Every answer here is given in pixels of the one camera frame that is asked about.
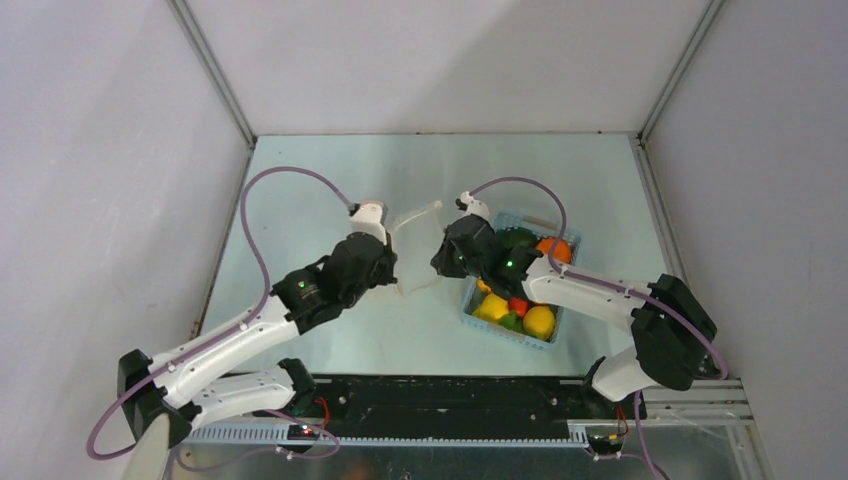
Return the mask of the red chili pepper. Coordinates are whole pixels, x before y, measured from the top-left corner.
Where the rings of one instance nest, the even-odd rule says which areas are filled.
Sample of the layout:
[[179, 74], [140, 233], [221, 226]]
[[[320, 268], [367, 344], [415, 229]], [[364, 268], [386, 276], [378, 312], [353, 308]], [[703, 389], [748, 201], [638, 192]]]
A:
[[529, 303], [521, 298], [511, 298], [508, 300], [508, 308], [511, 313], [514, 313], [518, 318], [523, 319], [530, 308]]

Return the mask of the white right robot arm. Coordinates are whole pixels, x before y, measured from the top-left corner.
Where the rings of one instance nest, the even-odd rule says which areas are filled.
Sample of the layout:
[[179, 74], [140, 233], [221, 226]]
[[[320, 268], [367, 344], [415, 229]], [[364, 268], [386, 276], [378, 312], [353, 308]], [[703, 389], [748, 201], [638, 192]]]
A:
[[506, 246], [474, 214], [445, 229], [430, 264], [442, 277], [476, 277], [505, 299], [563, 307], [629, 334], [630, 347], [598, 360], [585, 376], [581, 402], [596, 418], [610, 416], [623, 399], [647, 387], [688, 390], [717, 333], [677, 277], [663, 274], [653, 282], [598, 277], [534, 246]]

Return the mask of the orange yellow bell pepper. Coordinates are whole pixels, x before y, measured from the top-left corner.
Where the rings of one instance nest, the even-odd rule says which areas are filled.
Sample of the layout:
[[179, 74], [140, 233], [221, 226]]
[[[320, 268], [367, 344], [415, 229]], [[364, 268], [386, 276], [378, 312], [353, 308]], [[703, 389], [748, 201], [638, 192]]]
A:
[[482, 279], [477, 279], [475, 281], [475, 286], [476, 286], [477, 290], [484, 296], [494, 294], [493, 289], [488, 284], [486, 284]]

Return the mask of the clear dotted zip top bag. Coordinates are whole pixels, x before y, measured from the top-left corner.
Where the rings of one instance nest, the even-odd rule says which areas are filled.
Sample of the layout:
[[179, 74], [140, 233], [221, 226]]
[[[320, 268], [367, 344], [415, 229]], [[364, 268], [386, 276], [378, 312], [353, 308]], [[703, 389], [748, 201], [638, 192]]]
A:
[[441, 200], [396, 215], [389, 223], [393, 250], [398, 256], [394, 268], [397, 282], [393, 288], [400, 298], [409, 298], [417, 292], [435, 286], [441, 280], [430, 260], [443, 238], [443, 225], [439, 213]]

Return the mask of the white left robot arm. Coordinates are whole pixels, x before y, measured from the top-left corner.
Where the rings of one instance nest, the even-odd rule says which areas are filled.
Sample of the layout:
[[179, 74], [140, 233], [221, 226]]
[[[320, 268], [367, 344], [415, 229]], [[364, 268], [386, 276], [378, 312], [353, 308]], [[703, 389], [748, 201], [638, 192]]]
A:
[[337, 319], [370, 289], [396, 283], [391, 237], [354, 232], [332, 253], [274, 284], [266, 300], [168, 352], [125, 354], [118, 395], [135, 439], [160, 415], [176, 446], [207, 424], [260, 410], [304, 416], [316, 385], [302, 361], [286, 358], [254, 374], [230, 372], [246, 360]]

